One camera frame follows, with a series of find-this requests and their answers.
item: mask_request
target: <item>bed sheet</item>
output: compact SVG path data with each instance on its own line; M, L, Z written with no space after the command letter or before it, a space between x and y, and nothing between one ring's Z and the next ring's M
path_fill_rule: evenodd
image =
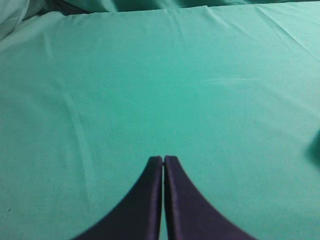
M319 10L50 12L2 39L0 239L76 236L157 155L254 237L318 239Z

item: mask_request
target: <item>dark curved object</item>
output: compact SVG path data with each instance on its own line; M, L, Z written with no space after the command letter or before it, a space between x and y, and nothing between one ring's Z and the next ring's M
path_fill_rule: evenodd
M254 240L207 202L176 156L165 157L164 169L164 208L169 240Z
M162 207L161 157L150 157L123 200L75 240L158 240Z

